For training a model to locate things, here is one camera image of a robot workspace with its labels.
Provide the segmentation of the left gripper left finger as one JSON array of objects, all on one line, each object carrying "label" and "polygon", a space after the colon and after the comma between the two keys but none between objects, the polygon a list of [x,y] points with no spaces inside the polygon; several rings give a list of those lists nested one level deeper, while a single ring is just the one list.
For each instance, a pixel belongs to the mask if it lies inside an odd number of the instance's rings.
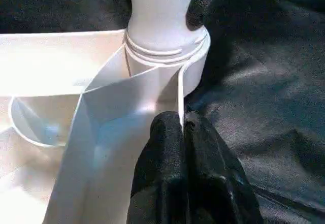
[{"label": "left gripper left finger", "polygon": [[127,223],[186,223],[187,166],[178,113],[155,116],[134,170]]}]

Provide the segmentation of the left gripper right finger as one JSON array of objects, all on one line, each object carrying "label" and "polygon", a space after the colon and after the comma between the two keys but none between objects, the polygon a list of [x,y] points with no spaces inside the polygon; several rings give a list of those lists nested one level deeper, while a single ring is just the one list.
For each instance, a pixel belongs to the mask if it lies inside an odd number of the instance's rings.
[{"label": "left gripper right finger", "polygon": [[237,156],[211,122],[184,119],[192,223],[263,223],[259,203]]}]

